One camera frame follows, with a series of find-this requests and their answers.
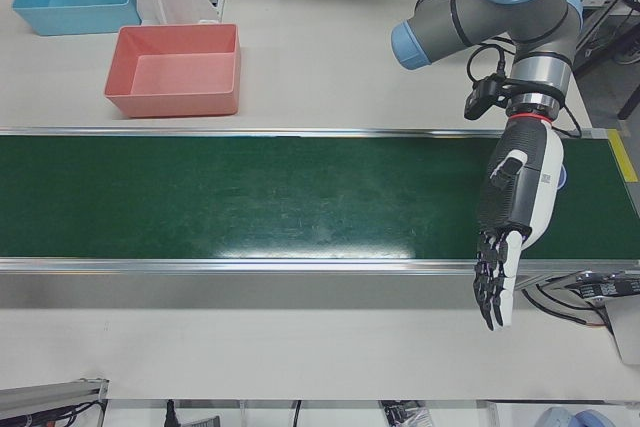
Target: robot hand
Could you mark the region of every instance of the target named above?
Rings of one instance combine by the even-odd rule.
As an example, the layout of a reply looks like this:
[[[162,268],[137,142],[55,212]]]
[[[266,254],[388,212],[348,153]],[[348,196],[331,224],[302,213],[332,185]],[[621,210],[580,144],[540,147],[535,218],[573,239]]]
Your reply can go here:
[[[550,120],[518,114],[510,117],[489,161],[478,209],[473,289],[491,330],[511,325],[520,253],[549,225],[562,158]]]

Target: yellow sticker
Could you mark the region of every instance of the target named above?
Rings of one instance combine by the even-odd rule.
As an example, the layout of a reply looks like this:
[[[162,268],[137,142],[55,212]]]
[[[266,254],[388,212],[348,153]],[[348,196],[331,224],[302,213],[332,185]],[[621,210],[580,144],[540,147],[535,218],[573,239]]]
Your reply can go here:
[[[616,129],[607,129],[607,136],[609,137],[613,155],[616,157],[618,167],[620,168],[620,172],[622,172],[622,177],[625,182],[638,182],[638,174],[636,174],[629,154],[627,154],[627,150],[624,148],[620,133]]]

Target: robotic fingers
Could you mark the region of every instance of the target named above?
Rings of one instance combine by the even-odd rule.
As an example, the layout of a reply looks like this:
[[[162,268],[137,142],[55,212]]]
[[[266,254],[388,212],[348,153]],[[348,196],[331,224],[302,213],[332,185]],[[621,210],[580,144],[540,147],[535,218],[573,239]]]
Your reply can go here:
[[[410,70],[478,44],[501,55],[482,80],[468,69],[473,92],[464,114],[475,120],[497,105],[508,117],[478,208],[474,292],[490,329],[511,324],[520,253],[551,219],[563,158],[551,123],[565,107],[581,25],[579,0],[418,0],[414,16],[391,35],[396,58]],[[508,77],[504,49],[484,43],[503,32],[516,47]]]

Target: metal bracket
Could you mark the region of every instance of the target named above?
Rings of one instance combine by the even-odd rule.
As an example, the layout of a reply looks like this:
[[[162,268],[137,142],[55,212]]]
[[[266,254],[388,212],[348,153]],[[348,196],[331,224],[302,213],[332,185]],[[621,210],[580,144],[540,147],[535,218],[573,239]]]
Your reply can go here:
[[[65,384],[0,390],[0,420],[95,401],[106,401],[109,381],[81,379]],[[102,424],[100,416],[98,425]]]

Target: red ring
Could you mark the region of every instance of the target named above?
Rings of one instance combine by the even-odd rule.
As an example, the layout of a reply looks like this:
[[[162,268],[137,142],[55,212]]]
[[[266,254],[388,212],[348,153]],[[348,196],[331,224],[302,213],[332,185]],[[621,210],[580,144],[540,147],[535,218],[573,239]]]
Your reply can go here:
[[[534,119],[544,120],[545,122],[551,123],[551,119],[549,119],[548,117],[545,117],[544,115],[531,114],[531,113],[527,113],[527,112],[525,112],[524,114],[512,115],[511,117],[509,117],[509,119],[517,119],[518,117],[532,117]]]

